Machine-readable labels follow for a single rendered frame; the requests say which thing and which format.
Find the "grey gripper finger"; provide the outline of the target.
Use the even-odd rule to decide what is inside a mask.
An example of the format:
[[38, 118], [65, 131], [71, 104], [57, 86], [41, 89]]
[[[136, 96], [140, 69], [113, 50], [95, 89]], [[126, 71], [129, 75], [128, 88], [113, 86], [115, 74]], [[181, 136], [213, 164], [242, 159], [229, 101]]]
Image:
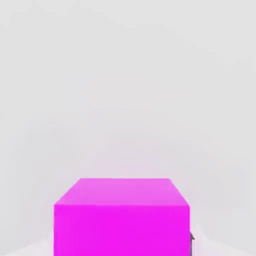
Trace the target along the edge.
[[192, 233], [190, 256], [218, 256], [214, 243], [203, 233]]

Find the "small magenta cube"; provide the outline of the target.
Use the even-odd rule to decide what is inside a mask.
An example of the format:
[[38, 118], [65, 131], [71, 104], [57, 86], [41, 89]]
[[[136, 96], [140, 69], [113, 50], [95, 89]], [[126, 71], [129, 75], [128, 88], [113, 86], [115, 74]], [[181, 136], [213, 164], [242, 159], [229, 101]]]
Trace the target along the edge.
[[168, 178], [81, 178], [53, 209], [53, 256], [191, 256], [190, 206]]

